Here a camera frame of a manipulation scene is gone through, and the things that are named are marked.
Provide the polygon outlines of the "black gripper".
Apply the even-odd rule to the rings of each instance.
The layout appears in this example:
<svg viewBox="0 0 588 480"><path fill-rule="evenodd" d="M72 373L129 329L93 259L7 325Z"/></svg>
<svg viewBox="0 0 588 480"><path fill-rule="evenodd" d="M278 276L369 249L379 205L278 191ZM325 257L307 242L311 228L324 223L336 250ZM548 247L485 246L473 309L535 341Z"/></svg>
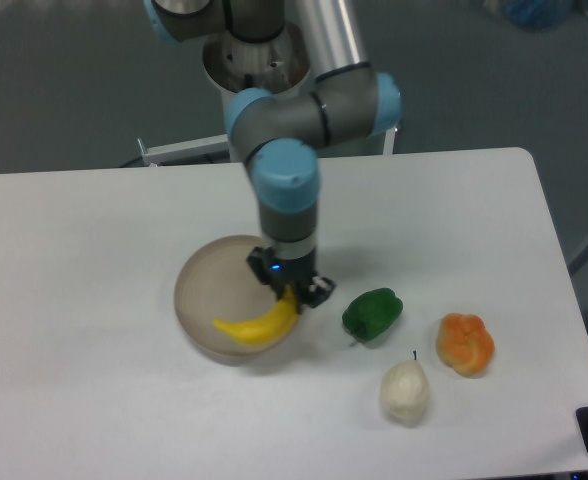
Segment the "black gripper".
<svg viewBox="0 0 588 480"><path fill-rule="evenodd" d="M295 293L297 311L316 308L333 293L336 283L316 272L316 250L303 257L284 259L269 247L254 247L246 257L246 263L255 278L263 286L268 286L276 299L283 295L287 286Z"/></svg>

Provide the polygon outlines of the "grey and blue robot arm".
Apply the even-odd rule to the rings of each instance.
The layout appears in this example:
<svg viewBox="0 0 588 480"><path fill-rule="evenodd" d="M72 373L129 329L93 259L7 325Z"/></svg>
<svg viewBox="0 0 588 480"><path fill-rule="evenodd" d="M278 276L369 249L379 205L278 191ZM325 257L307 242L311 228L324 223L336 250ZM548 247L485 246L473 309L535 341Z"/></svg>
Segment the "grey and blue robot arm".
<svg viewBox="0 0 588 480"><path fill-rule="evenodd" d="M316 307L334 290L316 270L320 149L395 128L402 97L369 61L349 1L149 1L157 34L209 37L231 93L224 109L231 153L256 195L263 243L247 262L278 297Z"/></svg>

